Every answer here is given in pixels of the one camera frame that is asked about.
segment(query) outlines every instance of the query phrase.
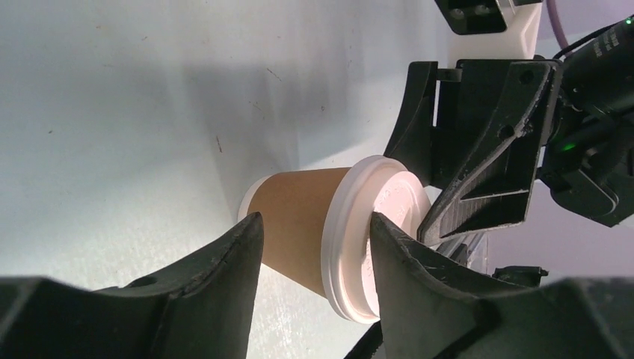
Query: green led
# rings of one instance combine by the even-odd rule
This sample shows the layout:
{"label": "green led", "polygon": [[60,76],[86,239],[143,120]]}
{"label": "green led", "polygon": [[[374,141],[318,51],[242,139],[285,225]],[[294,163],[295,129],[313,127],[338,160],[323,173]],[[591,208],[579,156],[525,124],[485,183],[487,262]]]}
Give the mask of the green led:
{"label": "green led", "polygon": [[565,145],[565,146],[564,146],[563,151],[564,151],[564,152],[566,152],[566,151],[570,151],[570,150],[572,150],[574,147],[576,147],[576,144],[567,144],[567,145]]}

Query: white plastic lid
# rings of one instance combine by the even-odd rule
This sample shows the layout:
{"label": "white plastic lid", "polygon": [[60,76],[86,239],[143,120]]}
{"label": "white plastic lid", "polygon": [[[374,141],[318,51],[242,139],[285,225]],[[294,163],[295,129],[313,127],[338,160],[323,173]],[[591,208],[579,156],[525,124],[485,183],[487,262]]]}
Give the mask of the white plastic lid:
{"label": "white plastic lid", "polygon": [[418,178],[394,159],[372,156],[351,168],[330,203],[321,238],[321,279],[335,312],[353,322],[379,320],[369,245],[372,212],[415,236],[430,206]]}

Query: scratch on table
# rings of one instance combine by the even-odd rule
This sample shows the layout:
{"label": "scratch on table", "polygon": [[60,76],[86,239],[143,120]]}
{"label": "scratch on table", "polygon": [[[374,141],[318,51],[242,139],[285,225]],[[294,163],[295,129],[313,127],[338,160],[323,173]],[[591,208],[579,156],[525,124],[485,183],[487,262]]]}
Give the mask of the scratch on table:
{"label": "scratch on table", "polygon": [[218,138],[216,136],[216,142],[218,142],[218,149],[220,150],[220,153],[222,153],[222,146],[220,145],[220,138]]}
{"label": "scratch on table", "polygon": [[273,76],[275,76],[276,79],[280,80],[280,82],[282,82],[282,79],[280,79],[280,77],[274,73],[273,71],[271,71],[271,69],[269,69],[268,67],[266,68],[267,71],[269,71]]}

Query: screw hole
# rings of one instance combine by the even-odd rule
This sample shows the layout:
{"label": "screw hole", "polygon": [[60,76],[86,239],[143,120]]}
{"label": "screw hole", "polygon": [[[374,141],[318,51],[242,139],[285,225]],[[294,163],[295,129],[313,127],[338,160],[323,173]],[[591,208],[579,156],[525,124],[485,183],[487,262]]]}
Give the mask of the screw hole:
{"label": "screw hole", "polygon": [[520,75],[520,82],[522,85],[530,84],[535,78],[535,74],[531,70],[526,70]]}
{"label": "screw hole", "polygon": [[497,132],[497,137],[502,141],[508,138],[511,138],[514,135],[515,135],[515,130],[513,129],[513,126],[511,125],[506,125],[502,127],[501,129],[499,129],[499,131]]}
{"label": "screw hole", "polygon": [[139,288],[142,286],[149,286],[152,285],[154,283],[158,282],[158,280],[154,277],[141,277],[138,278],[137,280],[133,281],[132,283],[128,284],[127,288]]}

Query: table surface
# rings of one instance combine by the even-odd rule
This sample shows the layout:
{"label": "table surface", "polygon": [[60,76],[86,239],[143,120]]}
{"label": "table surface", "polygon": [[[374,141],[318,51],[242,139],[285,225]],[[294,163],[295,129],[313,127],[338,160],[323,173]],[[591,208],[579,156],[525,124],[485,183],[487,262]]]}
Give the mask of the table surface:
{"label": "table surface", "polygon": [[[382,153],[443,26],[420,0],[3,4],[0,274],[122,286],[260,177]],[[262,267],[249,358],[342,358],[365,330]]]}

